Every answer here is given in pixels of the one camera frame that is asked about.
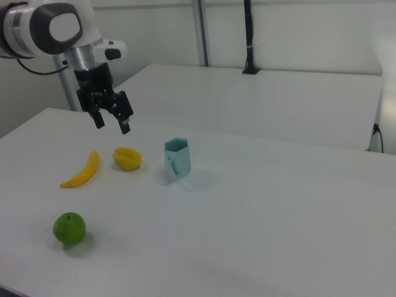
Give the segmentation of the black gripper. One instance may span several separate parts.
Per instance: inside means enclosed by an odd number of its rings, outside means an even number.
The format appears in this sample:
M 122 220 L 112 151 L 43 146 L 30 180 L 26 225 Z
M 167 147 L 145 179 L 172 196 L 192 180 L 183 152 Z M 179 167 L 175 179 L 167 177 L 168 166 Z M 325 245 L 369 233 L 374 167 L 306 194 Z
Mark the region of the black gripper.
M 74 72 L 79 89 L 77 97 L 83 112 L 86 112 L 94 120 L 97 129 L 102 128 L 105 123 L 100 109 L 95 103 L 92 93 L 100 93 L 109 104 L 108 112 L 117 120 L 122 134 L 127 134 L 131 128 L 129 118 L 134 114 L 125 91 L 114 93 L 113 77 L 107 62 L 91 69 Z

